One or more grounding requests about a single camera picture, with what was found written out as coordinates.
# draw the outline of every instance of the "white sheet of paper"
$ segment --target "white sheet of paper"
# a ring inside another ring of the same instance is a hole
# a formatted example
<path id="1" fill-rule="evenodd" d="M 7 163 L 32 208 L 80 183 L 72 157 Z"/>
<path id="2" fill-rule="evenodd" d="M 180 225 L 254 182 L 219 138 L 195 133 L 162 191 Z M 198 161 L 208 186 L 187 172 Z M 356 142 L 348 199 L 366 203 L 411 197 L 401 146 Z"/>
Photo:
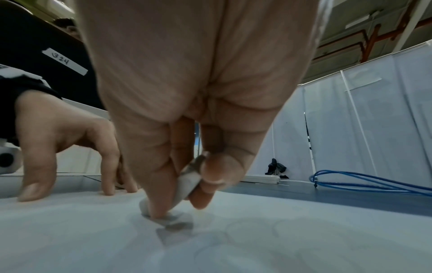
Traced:
<path id="1" fill-rule="evenodd" d="M 218 192 L 165 220 L 143 193 L 0 200 L 0 272 L 430 272 L 432 219 Z"/>

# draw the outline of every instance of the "white power strip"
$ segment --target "white power strip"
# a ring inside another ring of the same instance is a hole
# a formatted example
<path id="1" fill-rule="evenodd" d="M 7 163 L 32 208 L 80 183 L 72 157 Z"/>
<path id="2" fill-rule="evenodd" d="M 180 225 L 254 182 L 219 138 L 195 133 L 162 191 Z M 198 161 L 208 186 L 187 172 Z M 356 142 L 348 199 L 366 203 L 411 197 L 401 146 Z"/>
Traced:
<path id="1" fill-rule="evenodd" d="M 280 177 L 277 175 L 246 175 L 241 182 L 279 184 Z"/>

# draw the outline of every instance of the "human hand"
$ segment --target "human hand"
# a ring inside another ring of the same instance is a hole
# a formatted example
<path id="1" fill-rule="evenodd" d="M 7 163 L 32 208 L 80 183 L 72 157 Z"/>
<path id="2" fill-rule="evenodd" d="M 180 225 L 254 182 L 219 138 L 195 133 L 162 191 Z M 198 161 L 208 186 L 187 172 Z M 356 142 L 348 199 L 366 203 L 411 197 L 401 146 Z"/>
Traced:
<path id="1" fill-rule="evenodd" d="M 113 195 L 115 182 L 127 192 L 137 186 L 126 171 L 109 120 L 71 106 L 40 91 L 26 91 L 15 102 L 16 133 L 24 164 L 19 201 L 49 195 L 57 176 L 56 153 L 72 145 L 92 148 L 102 157 L 102 190 Z"/>
<path id="2" fill-rule="evenodd" d="M 246 174 L 314 54 L 330 4 L 75 0 L 99 94 L 152 217 L 170 209 L 193 158 L 195 121 L 212 155 L 193 206 Z"/>

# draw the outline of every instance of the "ceiling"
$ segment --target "ceiling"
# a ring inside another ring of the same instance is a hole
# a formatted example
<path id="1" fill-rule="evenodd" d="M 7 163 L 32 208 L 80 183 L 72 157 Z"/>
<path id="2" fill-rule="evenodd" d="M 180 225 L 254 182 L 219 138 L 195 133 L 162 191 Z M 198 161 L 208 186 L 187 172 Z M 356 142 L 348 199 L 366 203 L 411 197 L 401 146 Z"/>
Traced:
<path id="1" fill-rule="evenodd" d="M 412 1 L 416 0 L 334 0 L 333 11 L 320 45 L 340 39 L 362 29 L 366 31 L 368 37 L 371 37 L 374 27 L 378 24 L 381 24 L 378 35 L 394 31 L 397 29 L 399 22 Z M 370 17 L 367 21 L 345 29 L 347 24 L 367 14 L 372 14 L 375 11 L 379 11 L 379 13 L 374 18 Z M 420 20 L 430 17 L 432 17 L 432 4 L 429 4 Z M 368 60 L 391 53 L 399 38 L 400 35 L 398 35 L 394 41 L 386 39 L 376 42 L 372 47 Z M 416 28 L 411 33 L 402 49 L 423 43 L 430 39 L 432 39 L 432 24 Z M 319 58 L 320 56 L 331 53 L 332 51 L 343 49 L 346 46 L 358 42 L 361 42 L 364 47 L 367 46 L 363 36 L 357 34 L 334 44 L 318 48 L 315 58 Z M 361 58 L 362 52 L 360 46 L 356 45 L 340 52 L 313 60 L 302 80 L 302 83 L 359 64 Z"/>

